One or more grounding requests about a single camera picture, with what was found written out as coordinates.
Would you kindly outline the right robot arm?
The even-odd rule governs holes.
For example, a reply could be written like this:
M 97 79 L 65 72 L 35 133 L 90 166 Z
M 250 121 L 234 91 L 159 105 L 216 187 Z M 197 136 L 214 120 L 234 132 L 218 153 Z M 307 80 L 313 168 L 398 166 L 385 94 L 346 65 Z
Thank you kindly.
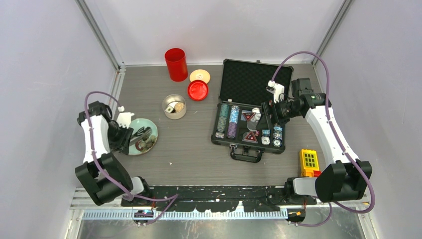
M 270 80 L 266 90 L 273 94 L 273 99 L 262 104 L 265 115 L 261 122 L 277 124 L 303 117 L 314 131 L 325 158 L 326 168 L 318 177 L 288 179 L 285 200 L 293 205 L 304 195 L 322 202 L 360 200 L 367 189 L 372 166 L 368 161 L 361 161 L 347 144 L 326 94 L 316 93 L 308 78 L 292 81 L 291 100 L 285 98 L 286 87 L 275 81 Z

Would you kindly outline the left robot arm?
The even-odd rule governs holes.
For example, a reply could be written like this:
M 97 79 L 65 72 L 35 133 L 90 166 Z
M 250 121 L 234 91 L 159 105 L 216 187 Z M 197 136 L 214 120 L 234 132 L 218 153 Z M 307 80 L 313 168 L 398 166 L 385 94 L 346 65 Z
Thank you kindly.
M 78 125 L 84 131 L 86 152 L 75 174 L 92 201 L 101 206 L 130 192 L 141 206 L 152 202 L 153 194 L 145 179 L 130 177 L 114 152 L 129 154 L 133 128 L 113 120 L 111 108 L 99 101 L 79 113 Z

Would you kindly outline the sushi roll piece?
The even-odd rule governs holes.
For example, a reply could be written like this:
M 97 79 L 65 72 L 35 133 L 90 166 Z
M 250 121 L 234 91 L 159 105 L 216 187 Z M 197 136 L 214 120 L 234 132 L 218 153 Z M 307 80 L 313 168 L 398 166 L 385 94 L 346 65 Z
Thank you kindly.
M 166 113 L 169 113 L 169 114 L 173 114 L 173 113 L 175 113 L 175 112 L 176 112 L 176 110 L 175 110 L 175 105 L 176 105 L 176 104 L 177 104 L 176 102 L 172 102 L 172 103 L 170 103 L 170 104 L 166 107 L 165 112 L 166 112 Z

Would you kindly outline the beige dumpling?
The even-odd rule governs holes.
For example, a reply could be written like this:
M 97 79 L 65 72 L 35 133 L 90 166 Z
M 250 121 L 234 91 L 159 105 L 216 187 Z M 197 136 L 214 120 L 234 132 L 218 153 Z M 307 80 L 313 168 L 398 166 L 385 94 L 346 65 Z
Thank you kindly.
M 176 113 L 179 113 L 179 112 L 181 112 L 181 111 L 184 109 L 184 107 L 185 107 L 185 104 L 184 104 L 184 103 L 182 103 L 182 102 L 177 102 L 177 103 L 174 105 L 174 110 L 175 110 L 175 112 L 176 112 Z

